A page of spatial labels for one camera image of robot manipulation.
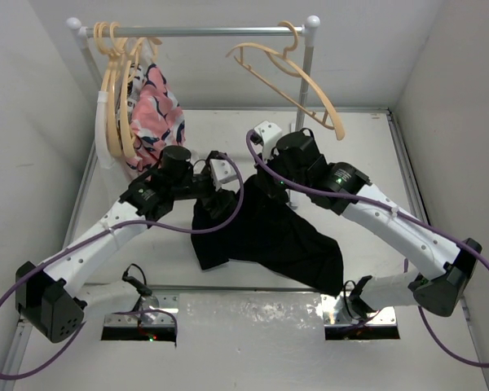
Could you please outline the black t shirt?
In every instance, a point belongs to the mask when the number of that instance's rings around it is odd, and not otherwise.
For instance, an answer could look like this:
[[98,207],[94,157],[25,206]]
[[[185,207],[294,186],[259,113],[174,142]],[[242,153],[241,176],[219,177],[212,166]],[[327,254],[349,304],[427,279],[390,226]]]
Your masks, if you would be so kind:
[[202,270],[230,260],[251,261],[330,296],[343,287],[338,242],[270,199],[254,175],[244,182],[244,202],[232,222],[213,233],[192,235],[191,242]]

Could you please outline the beige plastic hanger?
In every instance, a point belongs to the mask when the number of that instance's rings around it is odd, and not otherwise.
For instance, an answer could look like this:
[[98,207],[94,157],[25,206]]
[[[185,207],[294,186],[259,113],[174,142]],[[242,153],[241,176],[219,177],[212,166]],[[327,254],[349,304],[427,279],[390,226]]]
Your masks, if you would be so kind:
[[[346,131],[342,120],[337,113],[337,109],[319,84],[311,77],[315,39],[320,25],[320,18],[316,15],[308,16],[306,22],[300,29],[296,29],[295,26],[287,20],[281,21],[278,23],[278,26],[280,28],[286,28],[293,36],[293,42],[285,46],[282,51],[274,50],[256,42],[242,42],[241,44],[232,47],[229,52],[227,52],[226,57],[232,57],[243,69],[297,108],[294,126],[295,130],[300,130],[304,126],[305,119],[310,118],[325,129],[333,131],[336,140],[341,141],[346,136]],[[298,48],[300,40],[304,41],[304,55],[301,66],[297,65],[289,58],[289,54]],[[254,70],[253,66],[245,61],[245,51],[247,49],[254,49],[262,52],[279,71],[292,78],[298,79],[300,81],[298,98],[292,98],[273,82],[268,81],[264,76]],[[314,93],[319,99],[323,107],[322,114],[306,107],[308,94],[310,92]]]

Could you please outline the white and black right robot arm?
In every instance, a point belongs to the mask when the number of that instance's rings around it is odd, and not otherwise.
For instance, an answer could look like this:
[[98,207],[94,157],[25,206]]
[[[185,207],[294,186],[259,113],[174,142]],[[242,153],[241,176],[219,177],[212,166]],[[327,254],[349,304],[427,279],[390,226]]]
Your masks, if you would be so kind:
[[372,232],[416,268],[410,275],[366,275],[343,301],[352,319],[391,306],[418,305],[440,317],[452,315],[472,278],[481,245],[473,239],[448,239],[390,200],[359,169],[346,162],[328,163],[312,132],[275,134],[250,130],[261,188],[272,198],[286,190],[308,196],[313,204]]

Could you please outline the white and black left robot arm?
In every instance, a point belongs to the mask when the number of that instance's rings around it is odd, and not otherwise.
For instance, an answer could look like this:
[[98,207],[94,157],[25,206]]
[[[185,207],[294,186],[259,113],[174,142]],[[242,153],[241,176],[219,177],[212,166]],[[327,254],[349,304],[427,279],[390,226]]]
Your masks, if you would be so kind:
[[139,175],[113,206],[69,247],[34,265],[25,262],[15,273],[15,307],[50,342],[69,338],[86,320],[129,312],[152,290],[132,277],[99,288],[86,281],[119,249],[151,226],[159,226],[174,203],[203,200],[226,216],[225,227],[237,215],[243,200],[223,189],[243,180],[230,158],[212,151],[200,173],[191,152],[165,147],[156,165]]

